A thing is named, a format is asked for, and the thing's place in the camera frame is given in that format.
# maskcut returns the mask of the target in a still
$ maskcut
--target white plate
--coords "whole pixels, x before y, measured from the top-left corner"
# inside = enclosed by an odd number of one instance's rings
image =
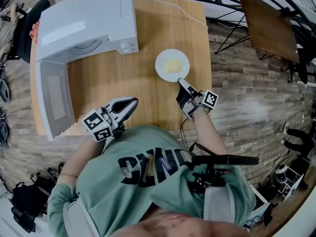
[[[167,73],[165,71],[165,64],[167,60],[179,60],[182,63],[182,70],[180,73]],[[157,74],[166,81],[178,81],[179,78],[185,78],[190,70],[190,63],[187,56],[177,49],[167,49],[161,52],[155,63]]]

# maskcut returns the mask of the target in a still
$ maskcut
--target shoe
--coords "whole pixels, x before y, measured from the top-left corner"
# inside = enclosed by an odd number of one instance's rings
[[[289,128],[289,122],[285,122],[285,125],[284,125],[284,129],[283,129],[283,134],[287,134],[287,130]]]

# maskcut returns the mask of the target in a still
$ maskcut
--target green sweatshirt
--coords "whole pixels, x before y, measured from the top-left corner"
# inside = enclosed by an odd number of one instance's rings
[[[105,237],[138,223],[152,203],[170,212],[203,218],[204,195],[191,193],[187,183],[195,180],[193,172],[204,173],[206,165],[194,167],[191,154],[159,127],[128,129],[101,156],[88,162],[76,187],[55,186],[48,200],[49,229],[57,237],[67,236],[63,207],[78,197],[100,236]],[[223,177],[234,194],[236,224],[243,225],[255,206],[255,196],[240,167],[229,168],[230,173]]]

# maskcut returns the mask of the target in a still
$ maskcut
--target gray wood plank floor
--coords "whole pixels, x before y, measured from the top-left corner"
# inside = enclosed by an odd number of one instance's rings
[[[27,9],[38,0],[17,1],[25,2]],[[282,62],[277,58],[259,61],[262,54],[251,48],[248,41],[215,55],[230,30],[209,24],[213,91],[220,96],[212,120],[231,154],[260,157],[259,166],[243,167],[247,179],[256,184],[286,152],[280,143],[284,122],[289,120],[293,128],[310,129],[314,89],[288,84],[288,73],[280,72]],[[244,35],[244,30],[238,29],[228,42]],[[11,101],[2,105],[10,137],[9,148],[0,157],[4,170],[0,168],[0,176],[11,189],[16,183],[27,181],[32,173],[44,173],[48,167],[66,161],[83,137],[61,137],[48,142],[46,137],[37,135],[31,108],[29,64],[8,62],[7,82]],[[306,116],[303,124],[302,114]],[[180,140],[179,131],[171,133]],[[189,145],[197,139],[193,130],[185,134]],[[280,162],[289,162],[294,156],[294,152],[285,154]]]

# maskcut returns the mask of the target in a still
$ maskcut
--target black pants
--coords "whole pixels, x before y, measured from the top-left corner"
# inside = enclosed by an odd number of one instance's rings
[[[18,21],[13,34],[13,45],[10,56],[19,56],[27,63],[30,63],[32,39],[30,31],[33,25],[40,19],[43,11],[49,8],[48,0],[40,0],[31,11]]]
[[[286,132],[288,135],[300,138],[303,145],[292,144],[288,141],[285,141],[284,145],[291,150],[301,153],[302,157],[307,158],[307,155],[314,147],[314,142],[311,137],[306,132],[297,129],[288,129]]]

